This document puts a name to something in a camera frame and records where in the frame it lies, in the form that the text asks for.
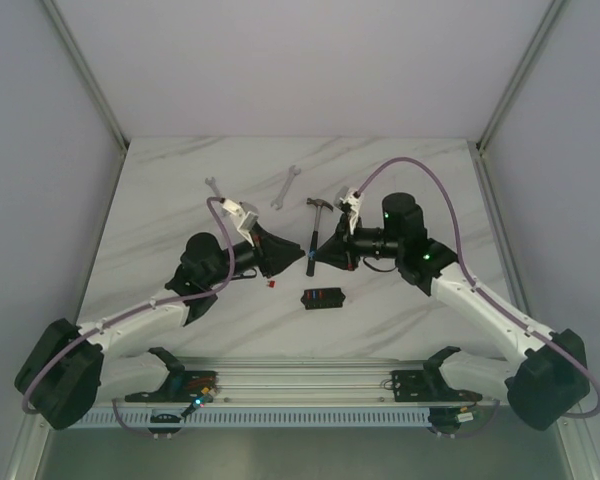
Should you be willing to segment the black fuse box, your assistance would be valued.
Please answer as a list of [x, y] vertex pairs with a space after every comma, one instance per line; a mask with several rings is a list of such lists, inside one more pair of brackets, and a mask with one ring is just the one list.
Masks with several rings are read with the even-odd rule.
[[346, 295], [340, 287], [306, 289], [300, 298], [306, 310], [342, 308]]

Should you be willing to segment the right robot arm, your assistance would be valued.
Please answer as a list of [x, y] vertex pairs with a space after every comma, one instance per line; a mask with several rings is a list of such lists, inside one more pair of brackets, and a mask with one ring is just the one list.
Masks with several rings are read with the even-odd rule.
[[392, 260], [404, 281], [471, 321], [503, 356], [489, 359], [446, 347], [424, 364], [427, 394], [444, 399], [453, 391], [466, 391], [504, 401], [538, 431], [589, 394], [580, 336], [570, 329], [552, 330], [483, 286], [457, 251], [429, 237], [412, 195], [393, 193], [383, 199], [380, 228], [362, 226], [361, 200], [353, 189], [337, 200], [342, 215], [315, 260], [346, 271], [368, 257]]

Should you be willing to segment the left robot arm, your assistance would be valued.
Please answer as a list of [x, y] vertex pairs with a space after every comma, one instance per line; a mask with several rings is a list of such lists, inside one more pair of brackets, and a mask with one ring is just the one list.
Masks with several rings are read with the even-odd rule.
[[210, 233], [195, 234], [174, 276], [153, 299], [111, 319], [49, 324], [14, 385], [25, 405], [56, 430], [74, 425], [97, 403], [189, 400], [192, 375], [159, 345], [159, 336], [200, 319], [217, 301], [220, 287], [245, 272], [271, 278], [303, 255], [299, 244], [260, 225], [228, 248]]

